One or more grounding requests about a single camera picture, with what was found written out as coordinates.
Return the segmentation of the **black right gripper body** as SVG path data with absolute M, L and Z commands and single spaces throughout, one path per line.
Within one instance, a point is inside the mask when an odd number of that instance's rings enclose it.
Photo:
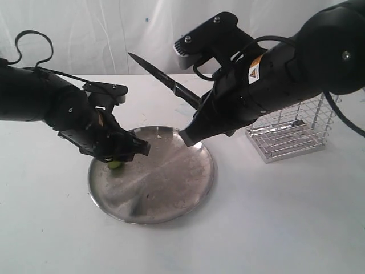
M 287 47 L 248 49 L 214 84 L 211 136 L 226 134 L 288 106 Z

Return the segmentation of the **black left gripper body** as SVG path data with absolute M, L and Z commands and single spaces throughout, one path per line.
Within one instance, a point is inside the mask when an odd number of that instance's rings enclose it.
M 134 134 L 122 129 L 104 110 L 60 107 L 56 111 L 56 131 L 81 154 L 101 162 L 130 162 L 134 157 Z

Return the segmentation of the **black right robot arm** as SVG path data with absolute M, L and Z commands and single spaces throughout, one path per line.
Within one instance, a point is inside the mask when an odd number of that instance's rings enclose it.
M 198 67 L 211 58 L 220 69 L 190 124 L 180 132 L 192 146 L 228 134 L 322 92 L 346 95 L 364 86 L 364 2 L 345 1 L 313 15 L 292 37 L 270 49 L 221 12 L 176 45 Z

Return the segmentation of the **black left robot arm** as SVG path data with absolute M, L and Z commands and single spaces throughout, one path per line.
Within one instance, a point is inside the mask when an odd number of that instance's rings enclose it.
M 101 162 L 149 154 L 150 144 L 121 128 L 112 113 L 127 92 L 127 86 L 87 80 L 78 88 L 49 70 L 16 68 L 1 59 L 1 120 L 43 121 L 81 154 Z

